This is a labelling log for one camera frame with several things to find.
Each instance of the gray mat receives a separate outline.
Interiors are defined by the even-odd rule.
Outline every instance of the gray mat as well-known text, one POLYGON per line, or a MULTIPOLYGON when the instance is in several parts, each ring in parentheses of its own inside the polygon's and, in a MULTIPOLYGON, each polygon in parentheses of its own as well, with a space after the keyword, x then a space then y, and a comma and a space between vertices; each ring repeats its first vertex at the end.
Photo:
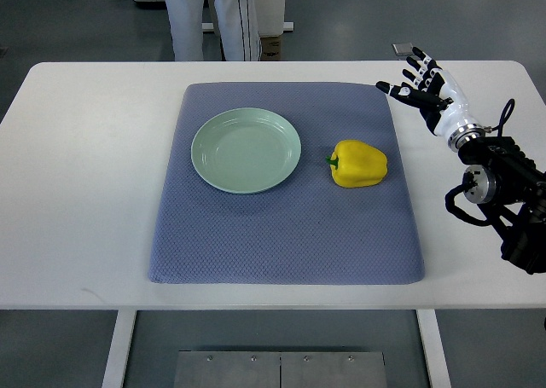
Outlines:
POLYGON ((215 83, 188 87, 158 212, 149 279, 164 283, 406 284, 424 276, 386 98, 344 83, 215 83), (195 172, 190 147, 210 118, 261 107, 298 131, 299 163, 259 194, 228 194, 195 172), (324 158, 358 139, 388 158, 374 187, 340 188, 324 158))

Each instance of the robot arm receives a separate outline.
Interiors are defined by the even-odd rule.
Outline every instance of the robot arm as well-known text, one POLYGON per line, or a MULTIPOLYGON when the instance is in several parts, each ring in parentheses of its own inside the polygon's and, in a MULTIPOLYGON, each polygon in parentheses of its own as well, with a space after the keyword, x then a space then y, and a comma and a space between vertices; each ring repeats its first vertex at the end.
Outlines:
MULTIPOLYGON (((468 100, 453 77, 420 49, 413 52, 419 60, 408 57, 407 61, 416 73, 403 70, 410 84, 380 81, 376 86, 419 108, 428 129, 442 136, 462 163, 470 165, 462 184, 446 195, 447 210, 466 223, 491 225, 502 238, 503 259, 529 274, 546 272, 546 174, 536 169, 512 138, 502 136, 502 124, 509 114, 501 121, 498 136, 485 136, 495 129, 481 126, 470 115, 468 100), (485 220, 455 205, 461 193, 478 205, 485 220), (518 214, 506 207, 516 203, 521 204, 518 214)), ((512 109, 513 101, 505 112, 512 109)))

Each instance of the person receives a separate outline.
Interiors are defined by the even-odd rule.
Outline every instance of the person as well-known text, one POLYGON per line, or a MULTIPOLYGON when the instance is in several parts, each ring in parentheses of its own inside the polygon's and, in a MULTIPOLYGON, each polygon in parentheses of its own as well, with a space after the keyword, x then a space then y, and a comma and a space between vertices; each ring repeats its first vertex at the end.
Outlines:
MULTIPOLYGON (((175 61, 203 61, 204 0, 165 0, 175 61)), ((214 0, 226 61, 259 61, 254 0, 214 0)))

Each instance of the white table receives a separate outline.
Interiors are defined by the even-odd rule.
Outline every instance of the white table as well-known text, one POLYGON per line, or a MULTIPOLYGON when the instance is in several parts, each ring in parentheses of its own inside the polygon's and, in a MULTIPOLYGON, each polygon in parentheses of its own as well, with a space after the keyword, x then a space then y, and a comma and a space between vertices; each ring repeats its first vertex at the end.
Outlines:
MULTIPOLYGON (((496 125, 514 98, 504 133, 539 169, 546 168, 546 107, 520 64, 441 64, 484 125, 496 125)), ((403 61, 35 66, 0 124, 0 309, 119 310, 125 322, 116 327, 115 347, 116 333, 130 338, 135 311, 145 309, 416 309, 425 321, 427 309, 546 307, 546 275, 527 275, 502 261, 501 240, 492 228, 467 225, 445 210, 444 195, 461 182, 466 166, 428 132, 417 110, 390 98, 425 260, 422 281, 274 286, 148 280, 171 139, 188 85, 399 84, 405 67, 403 61)), ((479 216, 464 198, 459 204, 479 216)))

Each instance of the green plate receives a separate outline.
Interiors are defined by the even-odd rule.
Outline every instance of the green plate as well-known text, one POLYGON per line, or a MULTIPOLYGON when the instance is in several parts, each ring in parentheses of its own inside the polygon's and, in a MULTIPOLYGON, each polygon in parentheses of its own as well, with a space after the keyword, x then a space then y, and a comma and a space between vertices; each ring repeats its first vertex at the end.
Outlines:
POLYGON ((209 119, 195 134, 191 161, 214 188, 253 194, 284 181, 301 155, 298 132, 282 116, 237 108, 209 119))

